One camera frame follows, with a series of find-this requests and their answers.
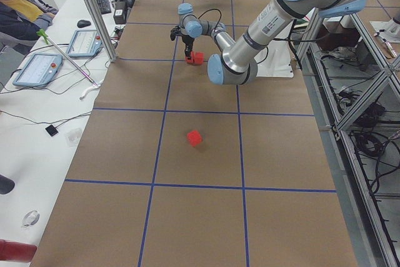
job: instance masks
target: person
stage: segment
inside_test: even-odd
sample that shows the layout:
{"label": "person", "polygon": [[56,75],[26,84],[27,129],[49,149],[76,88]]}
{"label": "person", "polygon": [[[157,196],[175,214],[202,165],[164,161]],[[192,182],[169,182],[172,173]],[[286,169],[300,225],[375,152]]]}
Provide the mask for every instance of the person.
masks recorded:
{"label": "person", "polygon": [[42,0],[0,0],[0,41],[26,55],[57,12]]}

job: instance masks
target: red object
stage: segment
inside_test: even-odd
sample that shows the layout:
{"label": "red object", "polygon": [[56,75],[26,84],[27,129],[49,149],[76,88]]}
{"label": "red object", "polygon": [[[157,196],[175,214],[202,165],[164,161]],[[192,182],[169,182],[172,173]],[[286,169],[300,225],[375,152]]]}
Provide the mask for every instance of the red object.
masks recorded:
{"label": "red object", "polygon": [[36,250],[36,245],[0,239],[0,261],[28,263]]}
{"label": "red object", "polygon": [[204,62],[204,53],[190,52],[190,58],[185,57],[185,60],[189,64],[201,65]]}
{"label": "red object", "polygon": [[189,141],[190,145],[195,147],[196,145],[200,144],[203,139],[198,131],[191,131],[186,135],[187,140]]}

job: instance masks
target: white desk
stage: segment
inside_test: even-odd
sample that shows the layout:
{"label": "white desk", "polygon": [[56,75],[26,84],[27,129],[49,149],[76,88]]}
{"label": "white desk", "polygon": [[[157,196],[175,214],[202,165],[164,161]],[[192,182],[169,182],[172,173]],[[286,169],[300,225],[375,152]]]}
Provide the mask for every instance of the white desk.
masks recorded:
{"label": "white desk", "polygon": [[[112,13],[103,15],[110,34],[115,27],[112,16]],[[67,0],[55,17],[54,24],[46,32],[54,42],[68,43],[73,32],[77,30],[76,23],[80,19],[91,20],[84,1]],[[94,29],[93,23],[86,29]],[[45,45],[44,40],[40,39],[34,48]],[[58,52],[54,48],[48,48],[45,53]],[[82,65],[85,60],[80,59],[76,62]],[[108,56],[103,50],[87,64],[91,77],[96,82],[104,79],[107,62]],[[72,64],[64,60],[56,78],[73,70],[75,68]],[[12,85],[16,75],[7,83],[7,89],[18,89]],[[82,78],[83,75],[75,71],[50,83],[47,88],[61,92]],[[37,122],[71,118],[92,110],[98,90],[91,91],[83,101],[79,100],[81,93],[90,85],[87,79],[83,79],[62,95],[47,90],[31,89],[2,94],[0,110]],[[84,117],[67,122],[58,128],[58,134],[50,137],[45,130],[48,124],[31,124],[0,113],[0,174],[16,183],[10,193],[0,195],[0,239],[39,244],[77,147],[68,143],[66,134],[77,128],[83,131],[87,121],[88,117]],[[23,217],[32,210],[40,213],[39,221],[34,226],[22,228]],[[27,265],[29,263],[0,261],[0,267]]]}

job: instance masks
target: blue grid line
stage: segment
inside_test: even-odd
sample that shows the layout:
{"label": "blue grid line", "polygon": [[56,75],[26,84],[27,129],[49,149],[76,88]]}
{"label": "blue grid line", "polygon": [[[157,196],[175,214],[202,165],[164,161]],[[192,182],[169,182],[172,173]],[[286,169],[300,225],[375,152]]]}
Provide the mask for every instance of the blue grid line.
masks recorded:
{"label": "blue grid line", "polygon": [[250,113],[243,112],[242,115],[262,115],[262,116],[285,116],[285,117],[315,117],[313,114],[292,114],[292,113]]}
{"label": "blue grid line", "polygon": [[176,25],[176,23],[153,23],[153,22],[127,22],[126,24],[170,25],[170,26],[175,26]]}
{"label": "blue grid line", "polygon": [[85,183],[85,184],[118,184],[127,186],[151,186],[151,183],[138,183],[130,181],[95,181],[91,179],[72,179],[72,178],[66,178],[64,181],[68,183]]}
{"label": "blue grid line", "polygon": [[[218,111],[180,111],[178,109],[134,109],[134,108],[98,108],[93,109],[99,111],[134,111],[134,112],[159,112],[159,113],[187,113],[187,114],[228,114],[236,115],[238,112],[218,112]],[[260,115],[260,116],[282,116],[282,117],[315,117],[313,114],[292,114],[292,113],[253,113],[240,112],[241,115]]]}
{"label": "blue grid line", "polygon": [[[380,8],[380,6],[365,6],[365,8]],[[399,9],[400,6],[385,6],[385,8],[391,8],[391,9]]]}
{"label": "blue grid line", "polygon": [[390,17],[390,14],[388,13],[388,11],[385,9],[385,7],[381,4],[381,2],[379,0],[376,0],[377,3],[379,3],[379,5],[381,6],[381,8],[383,8],[383,10],[385,11],[385,13]]}
{"label": "blue grid line", "polygon": [[162,119],[162,123],[161,123],[160,136],[159,136],[159,141],[158,141],[158,146],[157,146],[156,162],[154,163],[154,171],[153,171],[152,181],[151,181],[149,202],[147,204],[146,220],[144,222],[142,243],[141,243],[141,249],[140,249],[140,254],[139,254],[139,261],[137,262],[137,267],[141,267],[141,265],[142,265],[144,244],[146,242],[146,234],[147,234],[147,228],[148,228],[147,226],[149,224],[150,208],[151,208],[151,202],[153,200],[153,191],[154,191],[154,187],[155,187],[154,183],[156,181],[159,154],[160,154],[160,150],[161,150],[161,143],[162,143],[162,140],[163,140],[163,136],[162,135],[163,135],[163,131],[164,131],[165,119],[166,119],[166,114],[167,114],[168,97],[169,97],[169,92],[171,90],[171,82],[172,82],[172,78],[173,78],[174,64],[175,64],[175,57],[176,57],[177,48],[178,48],[178,39],[175,40],[174,56],[173,56],[173,59],[172,59],[173,62],[172,62],[172,66],[171,66],[171,73],[169,75],[168,89],[167,89],[167,95],[166,95],[165,106],[164,106],[164,114],[163,114],[163,117],[162,117],[163,119]]}
{"label": "blue grid line", "polygon": [[128,59],[128,58],[118,58],[122,61],[144,61],[144,62],[173,62],[173,59]]}
{"label": "blue grid line", "polygon": [[[231,0],[231,12],[232,12],[232,25],[233,25],[233,39],[235,40],[235,18],[234,18],[234,8],[233,0]],[[236,85],[236,101],[237,101],[237,124],[239,126],[239,151],[240,151],[240,166],[241,166],[241,176],[242,176],[242,200],[243,200],[243,230],[244,230],[244,246],[246,252],[246,266],[250,267],[250,255],[249,255],[249,232],[248,232],[248,213],[246,204],[246,182],[244,179],[244,160],[243,160],[243,140],[242,140],[242,124],[240,115],[240,98],[239,98],[239,86]]]}
{"label": "blue grid line", "polygon": [[235,186],[213,186],[206,184],[164,184],[156,183],[157,187],[168,187],[168,188],[194,188],[194,189],[222,189],[222,190],[242,190],[242,187]]}
{"label": "blue grid line", "polygon": [[291,189],[291,188],[252,188],[247,187],[247,191],[277,191],[277,192],[302,192],[302,193],[337,193],[331,189]]}
{"label": "blue grid line", "polygon": [[242,187],[242,186],[215,186],[207,184],[167,184],[167,183],[140,183],[130,181],[97,181],[92,179],[73,179],[67,178],[64,180],[68,183],[82,184],[114,184],[126,186],[154,186],[166,188],[189,188],[189,189],[220,189],[220,190],[246,190],[246,191],[273,191],[273,192],[292,192],[292,193],[337,193],[334,189],[294,189],[294,188],[267,188],[267,187]]}

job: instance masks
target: computer mouse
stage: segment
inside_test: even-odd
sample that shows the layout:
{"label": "computer mouse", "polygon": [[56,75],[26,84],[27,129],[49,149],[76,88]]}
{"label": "computer mouse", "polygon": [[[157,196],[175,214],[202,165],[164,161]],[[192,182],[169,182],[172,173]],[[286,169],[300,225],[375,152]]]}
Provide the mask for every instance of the computer mouse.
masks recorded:
{"label": "computer mouse", "polygon": [[90,22],[89,20],[79,20],[76,24],[76,26],[79,28],[85,28],[89,25],[92,25],[92,22]]}

